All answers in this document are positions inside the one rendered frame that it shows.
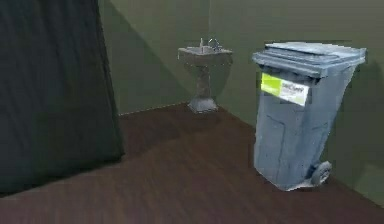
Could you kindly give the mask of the blue-grey wheeled bin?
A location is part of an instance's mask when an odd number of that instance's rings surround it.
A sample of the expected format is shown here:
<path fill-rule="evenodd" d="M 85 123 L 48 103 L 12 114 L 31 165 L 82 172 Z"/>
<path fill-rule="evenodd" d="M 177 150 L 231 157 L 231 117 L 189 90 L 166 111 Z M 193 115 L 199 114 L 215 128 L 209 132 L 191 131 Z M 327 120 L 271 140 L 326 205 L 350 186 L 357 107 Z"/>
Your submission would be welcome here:
<path fill-rule="evenodd" d="M 336 44 L 269 43 L 252 55 L 261 69 L 253 165 L 282 191 L 316 187 L 332 164 L 320 157 L 366 50 Z"/>

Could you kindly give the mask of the dark shower curtain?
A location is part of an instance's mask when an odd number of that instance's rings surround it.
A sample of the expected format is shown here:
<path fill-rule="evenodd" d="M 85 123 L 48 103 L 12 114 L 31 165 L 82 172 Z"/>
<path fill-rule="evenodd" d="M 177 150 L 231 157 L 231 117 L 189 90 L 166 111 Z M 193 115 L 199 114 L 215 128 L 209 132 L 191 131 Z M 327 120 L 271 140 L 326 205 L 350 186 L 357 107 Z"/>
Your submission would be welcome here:
<path fill-rule="evenodd" d="M 99 0 L 0 0 L 0 198 L 123 153 Z"/>

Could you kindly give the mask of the grey pedestal sink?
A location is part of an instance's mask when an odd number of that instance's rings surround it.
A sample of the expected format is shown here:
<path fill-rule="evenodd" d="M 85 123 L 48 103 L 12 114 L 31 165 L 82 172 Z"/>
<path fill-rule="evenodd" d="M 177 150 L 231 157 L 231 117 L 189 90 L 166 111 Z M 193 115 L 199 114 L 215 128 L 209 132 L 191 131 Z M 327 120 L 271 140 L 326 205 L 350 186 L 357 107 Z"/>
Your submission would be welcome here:
<path fill-rule="evenodd" d="M 187 106 L 197 114 L 217 111 L 218 106 L 211 94 L 210 68 L 218 65 L 231 66 L 233 51 L 224 49 L 214 38 L 207 44 L 200 39 L 198 46 L 180 47 L 177 50 L 177 60 L 198 71 L 196 94 Z"/>

